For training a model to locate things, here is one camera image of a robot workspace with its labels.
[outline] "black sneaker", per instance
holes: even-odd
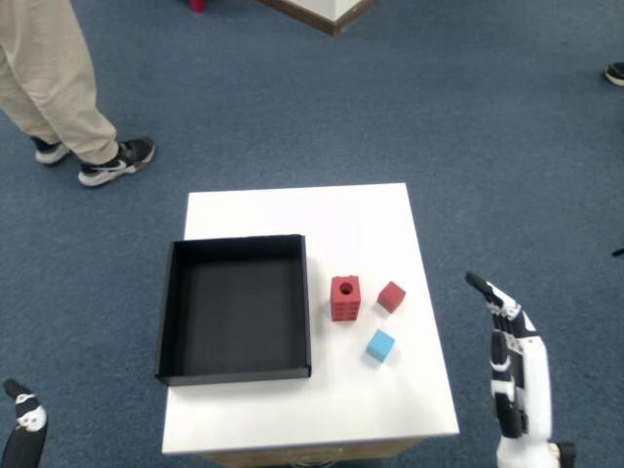
[[[36,136],[32,136],[30,139],[32,139],[35,142],[35,146],[37,146],[35,159],[46,166],[56,164],[62,158],[71,153],[69,148],[62,143],[49,144]]]
[[[88,187],[97,187],[123,174],[134,174],[154,157],[156,144],[149,138],[119,141],[117,156],[104,164],[82,163],[78,180]]]
[[[624,86],[624,62],[611,63],[604,68],[604,76],[617,86]]]

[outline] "red block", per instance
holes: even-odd
[[[397,307],[401,305],[403,299],[406,297],[406,292],[397,286],[396,283],[391,281],[388,285],[381,290],[377,302],[388,312],[394,312]]]
[[[362,298],[357,276],[331,278],[331,319],[335,322],[356,320]]]
[[[206,8],[206,0],[190,0],[190,4],[194,12],[203,12]]]

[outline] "robotic hand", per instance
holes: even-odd
[[[37,468],[48,432],[48,416],[39,400],[23,385],[9,379],[7,394],[16,402],[17,424],[4,449],[0,468]]]
[[[552,413],[546,346],[522,306],[479,278],[466,281],[492,314],[491,397],[502,436],[498,468],[572,468],[574,444],[550,444]]]

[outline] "red cube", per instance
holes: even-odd
[[[335,322],[356,320],[362,298],[357,276],[331,278],[331,319]]]
[[[405,297],[406,292],[399,288],[395,282],[391,281],[381,290],[377,302],[388,312],[394,312]]]

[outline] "white robotic arm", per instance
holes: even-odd
[[[492,314],[491,397],[502,436],[498,468],[572,468],[574,444],[550,444],[552,410],[548,355],[522,306],[474,273],[466,281]]]

